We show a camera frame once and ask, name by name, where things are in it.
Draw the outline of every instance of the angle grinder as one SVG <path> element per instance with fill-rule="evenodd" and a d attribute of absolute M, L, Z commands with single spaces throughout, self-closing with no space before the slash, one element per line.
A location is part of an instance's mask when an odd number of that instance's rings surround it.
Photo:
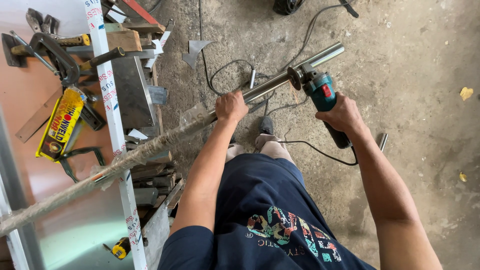
<path fill-rule="evenodd" d="M 290 82 L 296 90 L 301 90 L 309 96 L 318 111 L 330 111 L 336 104 L 336 95 L 332 87 L 332 77 L 328 72 L 318 72 L 312 65 L 305 63 L 298 68 L 289 67 L 287 73 Z M 352 147 L 352 143 L 344 132 L 334 129 L 324 121 L 328 132 L 340 149 Z"/>

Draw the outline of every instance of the stained concrete floor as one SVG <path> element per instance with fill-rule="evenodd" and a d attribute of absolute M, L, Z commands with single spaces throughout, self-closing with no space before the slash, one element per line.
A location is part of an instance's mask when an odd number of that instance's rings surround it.
<path fill-rule="evenodd" d="M 205 48 L 209 74 L 235 59 L 276 74 L 299 51 L 314 14 L 337 3 L 307 0 L 296 14 L 284 17 L 272 11 L 273 0 L 203 0 L 204 39 L 216 41 Z M 357 101 L 374 136 L 389 133 L 384 154 L 409 187 L 444 269 L 480 269 L 480 2 L 357 0 L 353 6 L 358 19 L 344 8 L 322 14 L 299 60 L 336 41 L 345 45 L 345 53 L 321 69 L 333 75 L 336 90 Z M 206 84 L 201 58 L 195 70 L 181 60 L 188 40 L 200 39 L 198 0 L 164 1 L 154 15 L 165 24 L 169 18 L 176 21 L 158 61 L 159 84 L 169 90 L 162 108 L 169 129 L 196 103 L 211 109 L 216 95 Z M 246 65 L 234 64 L 217 76 L 215 87 L 231 91 L 249 72 Z M 475 93 L 464 102 L 459 92 L 465 86 Z M 297 95 L 299 100 L 305 97 Z M 294 102 L 292 90 L 284 86 L 270 108 Z M 236 130 L 237 140 L 249 151 L 263 112 L 247 115 Z M 314 113 L 311 103 L 272 113 L 275 133 L 353 160 L 350 151 L 336 149 Z M 185 173 L 208 132 L 174 149 Z M 288 147 L 334 234 L 379 269 L 375 226 L 359 168 L 329 160 L 306 145 Z M 468 182 L 460 181 L 460 171 Z"/>

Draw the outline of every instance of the man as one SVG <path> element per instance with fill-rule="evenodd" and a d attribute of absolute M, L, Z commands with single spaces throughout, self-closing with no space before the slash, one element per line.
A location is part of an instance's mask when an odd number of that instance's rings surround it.
<path fill-rule="evenodd" d="M 355 101 L 336 94 L 335 107 L 315 117 L 345 132 L 356 150 L 382 269 L 442 269 L 407 187 Z M 217 99 L 218 121 L 190 170 L 158 268 L 373 269 L 337 242 L 285 146 L 273 136 L 271 119 L 260 124 L 260 153 L 229 148 L 247 111 L 239 91 Z"/>

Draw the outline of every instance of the metal angle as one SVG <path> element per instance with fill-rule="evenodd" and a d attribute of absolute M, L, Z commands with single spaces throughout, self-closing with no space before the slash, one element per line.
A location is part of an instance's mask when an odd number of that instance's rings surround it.
<path fill-rule="evenodd" d="M 187 62 L 187 64 L 195 69 L 195 61 L 197 60 L 198 53 L 207 46 L 208 44 L 214 41 L 208 40 L 189 40 L 188 41 L 188 53 L 182 53 L 181 59 Z"/>

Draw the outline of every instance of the gray shoe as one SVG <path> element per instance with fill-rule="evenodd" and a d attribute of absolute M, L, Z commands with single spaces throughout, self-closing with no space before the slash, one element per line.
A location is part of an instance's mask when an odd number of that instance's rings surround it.
<path fill-rule="evenodd" d="M 273 135 L 273 120 L 270 116 L 262 116 L 258 123 L 258 131 L 260 134 Z"/>

